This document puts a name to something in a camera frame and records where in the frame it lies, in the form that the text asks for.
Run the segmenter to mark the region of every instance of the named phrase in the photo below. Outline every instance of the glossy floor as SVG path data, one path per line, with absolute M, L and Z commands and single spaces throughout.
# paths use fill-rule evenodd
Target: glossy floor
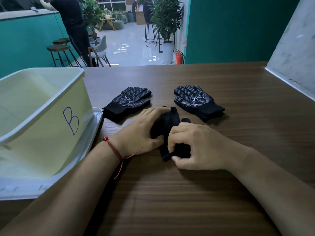
M 106 56 L 109 63 L 112 66 L 162 65 L 163 53 L 159 53 L 158 45 L 146 46 L 145 25 L 127 23 L 124 26 L 122 30 L 97 32 L 97 36 L 100 38 L 106 35 Z M 149 38 L 153 38 L 151 26 L 149 35 Z

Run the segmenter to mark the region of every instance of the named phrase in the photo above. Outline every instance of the right hand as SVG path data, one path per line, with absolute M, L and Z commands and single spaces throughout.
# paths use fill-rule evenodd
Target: right hand
M 168 150 L 174 151 L 175 144 L 191 146 L 191 157 L 173 156 L 180 169 L 186 170 L 230 170 L 233 164 L 246 155 L 248 147 L 243 146 L 205 125 L 180 123 L 174 126 L 168 136 Z

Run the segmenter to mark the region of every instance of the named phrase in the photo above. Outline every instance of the red fire extinguisher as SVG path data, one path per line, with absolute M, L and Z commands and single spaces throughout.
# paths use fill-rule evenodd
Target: red fire extinguisher
M 185 60 L 185 56 L 183 52 L 177 50 L 176 58 L 175 58 L 175 64 L 183 64 Z

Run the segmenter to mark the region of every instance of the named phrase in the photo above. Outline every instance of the plastic storage bin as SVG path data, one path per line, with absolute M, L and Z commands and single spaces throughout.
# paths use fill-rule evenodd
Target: plastic storage bin
M 33 68 L 0 79 L 0 157 L 50 177 L 93 116 L 80 68 Z

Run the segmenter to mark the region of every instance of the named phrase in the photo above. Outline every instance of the green leaves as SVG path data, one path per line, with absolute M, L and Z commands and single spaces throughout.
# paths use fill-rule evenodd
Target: green leaves
M 103 25 L 101 19 L 105 17 L 105 11 L 100 9 L 99 5 L 94 0 L 79 0 L 79 2 L 85 27 L 89 26 L 92 30 L 94 30 L 94 28 L 100 30 Z
M 170 40 L 172 34 L 180 29 L 183 9 L 179 0 L 155 0 L 152 5 L 151 21 L 157 26 L 158 34 L 164 41 Z

